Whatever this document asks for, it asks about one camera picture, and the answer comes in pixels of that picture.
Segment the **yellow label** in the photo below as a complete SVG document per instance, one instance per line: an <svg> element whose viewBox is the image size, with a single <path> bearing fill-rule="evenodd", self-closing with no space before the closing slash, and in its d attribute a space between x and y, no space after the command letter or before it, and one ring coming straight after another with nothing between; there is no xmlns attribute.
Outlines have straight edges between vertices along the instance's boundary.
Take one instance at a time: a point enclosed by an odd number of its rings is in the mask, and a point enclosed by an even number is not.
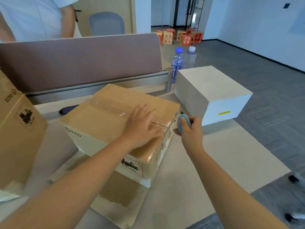
<svg viewBox="0 0 305 229"><path fill-rule="evenodd" d="M223 114L227 114L227 113L230 113L231 111L226 111L226 112L221 112L221 113L218 113L218 115L223 115Z"/></svg>

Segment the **chair wheel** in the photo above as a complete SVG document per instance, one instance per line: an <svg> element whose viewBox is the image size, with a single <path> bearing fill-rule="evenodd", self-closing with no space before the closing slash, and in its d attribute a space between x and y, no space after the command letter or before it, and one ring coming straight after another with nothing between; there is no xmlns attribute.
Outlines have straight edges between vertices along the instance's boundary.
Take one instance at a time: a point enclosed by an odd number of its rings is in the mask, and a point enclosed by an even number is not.
<svg viewBox="0 0 305 229"><path fill-rule="evenodd" d="M297 183L297 182L300 181L300 180L297 179L294 175L290 175L290 176L288 177L288 179L289 179L289 181L291 181L292 183Z"/></svg>
<svg viewBox="0 0 305 229"><path fill-rule="evenodd" d="M288 214L288 213L285 214L285 219L286 219L289 223L291 223L293 220L297 220L297 219L295 219L294 217L292 217L291 214Z"/></svg>

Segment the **white shirt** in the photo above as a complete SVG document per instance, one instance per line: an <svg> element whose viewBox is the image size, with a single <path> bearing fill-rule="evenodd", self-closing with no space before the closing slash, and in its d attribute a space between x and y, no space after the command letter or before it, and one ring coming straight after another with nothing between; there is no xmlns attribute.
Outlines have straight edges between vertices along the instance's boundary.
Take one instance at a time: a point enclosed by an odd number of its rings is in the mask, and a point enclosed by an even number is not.
<svg viewBox="0 0 305 229"><path fill-rule="evenodd" d="M78 0L0 0L0 11L16 41L61 38L62 14L59 8ZM75 23L75 38L81 34Z"/></svg>

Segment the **person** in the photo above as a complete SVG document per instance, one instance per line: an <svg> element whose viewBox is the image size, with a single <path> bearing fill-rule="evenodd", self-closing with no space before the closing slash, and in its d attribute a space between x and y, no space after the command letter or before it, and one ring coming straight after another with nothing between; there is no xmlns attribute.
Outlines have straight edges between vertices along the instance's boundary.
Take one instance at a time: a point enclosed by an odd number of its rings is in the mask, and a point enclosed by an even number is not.
<svg viewBox="0 0 305 229"><path fill-rule="evenodd" d="M161 136L149 128L156 110L137 106L123 134L69 174L33 197L0 224L0 229L74 228L116 166L132 149ZM225 229L287 229L288 227L242 189L205 151L201 119L181 118L183 146L192 160Z"/></svg>
<svg viewBox="0 0 305 229"><path fill-rule="evenodd" d="M78 0L0 0L0 40L38 41L81 37L73 3Z"/></svg>

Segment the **water bottle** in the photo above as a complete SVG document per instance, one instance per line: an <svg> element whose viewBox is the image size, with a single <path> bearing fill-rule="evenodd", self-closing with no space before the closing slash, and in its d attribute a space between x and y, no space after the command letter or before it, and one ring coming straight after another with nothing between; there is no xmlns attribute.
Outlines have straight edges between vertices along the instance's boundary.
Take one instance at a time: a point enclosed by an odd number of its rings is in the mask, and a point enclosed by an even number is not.
<svg viewBox="0 0 305 229"><path fill-rule="evenodd" d="M184 62L183 62L183 68L188 69L188 68L193 68L195 59L197 54L195 53L196 47L190 47L189 51L184 55Z"/></svg>
<svg viewBox="0 0 305 229"><path fill-rule="evenodd" d="M176 48L175 56L173 57L172 61L172 68L173 68L173 84L176 82L176 75L177 71L183 69L183 56L182 56L183 49L178 47Z"/></svg>

